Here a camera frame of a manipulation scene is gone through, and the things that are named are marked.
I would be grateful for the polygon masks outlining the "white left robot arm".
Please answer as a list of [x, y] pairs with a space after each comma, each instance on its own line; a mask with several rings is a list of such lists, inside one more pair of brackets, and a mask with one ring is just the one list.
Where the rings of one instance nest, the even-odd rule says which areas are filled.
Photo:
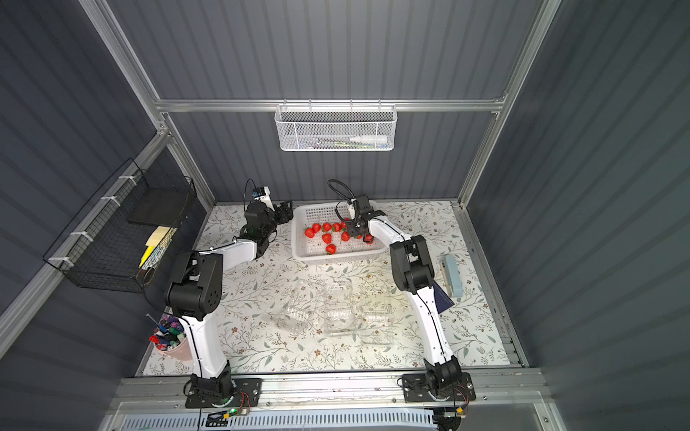
[[278, 226], [294, 217], [293, 202], [273, 205], [255, 199], [246, 206], [244, 216], [239, 237], [220, 247], [179, 253], [170, 272], [165, 305], [187, 332], [192, 374], [198, 378], [218, 379], [229, 372], [216, 322], [224, 272], [264, 255]]

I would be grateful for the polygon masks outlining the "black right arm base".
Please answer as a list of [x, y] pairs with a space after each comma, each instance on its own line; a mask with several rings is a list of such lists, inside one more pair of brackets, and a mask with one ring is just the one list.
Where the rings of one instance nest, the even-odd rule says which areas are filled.
[[463, 372], [452, 382], [432, 382], [430, 373], [410, 373], [399, 376], [396, 384], [408, 403], [456, 402], [467, 404], [476, 400], [472, 377]]

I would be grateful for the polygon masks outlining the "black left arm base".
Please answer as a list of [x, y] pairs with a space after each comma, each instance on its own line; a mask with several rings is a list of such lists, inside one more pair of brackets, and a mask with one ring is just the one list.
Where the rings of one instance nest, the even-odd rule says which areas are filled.
[[240, 409], [258, 405], [263, 380], [259, 378], [201, 378], [192, 375], [183, 386], [186, 409]]

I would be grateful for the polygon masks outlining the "clear plastic clamshell container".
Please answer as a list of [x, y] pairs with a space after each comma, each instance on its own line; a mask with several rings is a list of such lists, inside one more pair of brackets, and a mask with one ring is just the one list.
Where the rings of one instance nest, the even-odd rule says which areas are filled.
[[325, 287], [323, 293], [319, 323], [324, 334], [375, 346], [393, 343], [393, 305], [380, 290], [342, 279]]

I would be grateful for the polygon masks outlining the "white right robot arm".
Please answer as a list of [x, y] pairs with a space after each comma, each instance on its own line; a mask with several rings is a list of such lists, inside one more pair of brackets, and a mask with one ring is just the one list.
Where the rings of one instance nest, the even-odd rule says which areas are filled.
[[349, 216], [341, 220], [349, 233], [355, 237], [370, 235], [388, 247], [393, 280], [408, 299], [419, 326], [427, 385], [440, 388], [459, 381], [462, 368], [443, 332], [436, 305], [435, 270], [425, 238], [395, 226], [365, 195], [344, 201]]

